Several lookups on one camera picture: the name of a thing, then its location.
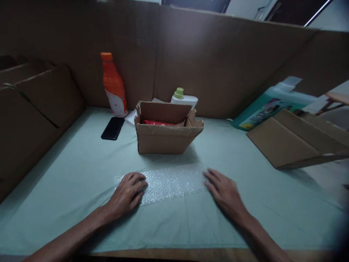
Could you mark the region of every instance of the red package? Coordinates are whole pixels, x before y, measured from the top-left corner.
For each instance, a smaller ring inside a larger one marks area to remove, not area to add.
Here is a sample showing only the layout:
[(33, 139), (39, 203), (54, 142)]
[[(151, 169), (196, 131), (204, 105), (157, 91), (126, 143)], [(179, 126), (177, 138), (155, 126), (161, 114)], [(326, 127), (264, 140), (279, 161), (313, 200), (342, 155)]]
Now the red package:
[(153, 120), (143, 120), (143, 124), (151, 124), (154, 126), (174, 126), (174, 124), (157, 122), (157, 121), (153, 121)]

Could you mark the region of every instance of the smartphone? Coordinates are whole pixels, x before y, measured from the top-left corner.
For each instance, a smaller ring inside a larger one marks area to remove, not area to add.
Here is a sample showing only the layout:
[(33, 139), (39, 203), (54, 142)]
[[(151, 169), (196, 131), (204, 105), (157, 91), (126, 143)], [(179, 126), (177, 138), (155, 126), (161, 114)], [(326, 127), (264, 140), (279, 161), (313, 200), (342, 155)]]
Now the smartphone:
[(104, 129), (101, 138), (107, 140), (116, 140), (119, 136), (121, 128), (123, 127), (124, 121), (125, 119), (123, 118), (112, 117), (107, 127)]

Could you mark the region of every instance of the person's right hand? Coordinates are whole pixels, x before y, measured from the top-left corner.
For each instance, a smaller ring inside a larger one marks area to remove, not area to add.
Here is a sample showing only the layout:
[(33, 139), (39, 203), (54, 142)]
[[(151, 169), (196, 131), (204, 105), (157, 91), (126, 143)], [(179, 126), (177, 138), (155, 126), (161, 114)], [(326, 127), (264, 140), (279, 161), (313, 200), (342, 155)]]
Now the person's right hand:
[(204, 175), (208, 179), (205, 185), (218, 206), (230, 219), (242, 223), (248, 217), (249, 212), (240, 198), (236, 183), (214, 169), (208, 169)]
[(148, 185), (144, 179), (145, 176), (138, 172), (128, 173), (123, 177), (110, 200), (102, 206), (105, 224), (122, 217), (139, 204), (144, 194), (141, 188)]

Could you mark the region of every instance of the orange bottle cap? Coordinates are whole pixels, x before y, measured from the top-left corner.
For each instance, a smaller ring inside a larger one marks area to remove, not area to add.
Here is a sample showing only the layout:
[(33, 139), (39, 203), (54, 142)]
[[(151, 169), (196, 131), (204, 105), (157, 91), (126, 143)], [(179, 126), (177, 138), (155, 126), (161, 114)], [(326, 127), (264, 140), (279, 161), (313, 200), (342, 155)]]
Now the orange bottle cap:
[(101, 52), (101, 57), (103, 61), (113, 61), (113, 54), (109, 52)]

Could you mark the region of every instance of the green cloth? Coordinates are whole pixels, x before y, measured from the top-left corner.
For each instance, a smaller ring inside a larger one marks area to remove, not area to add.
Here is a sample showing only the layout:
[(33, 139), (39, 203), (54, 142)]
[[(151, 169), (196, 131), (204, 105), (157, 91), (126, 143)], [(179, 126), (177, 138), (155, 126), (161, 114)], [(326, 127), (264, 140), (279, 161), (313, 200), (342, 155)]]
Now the green cloth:
[[(114, 177), (191, 163), (237, 182), (242, 200), (287, 249), (328, 249), (343, 210), (302, 170), (278, 171), (227, 120), (204, 119), (182, 155), (139, 155), (135, 127), (102, 140), (112, 114), (89, 108), (0, 205), (0, 254), (28, 255), (103, 205)], [(208, 192), (142, 206), (99, 232), (86, 251), (247, 247)]]

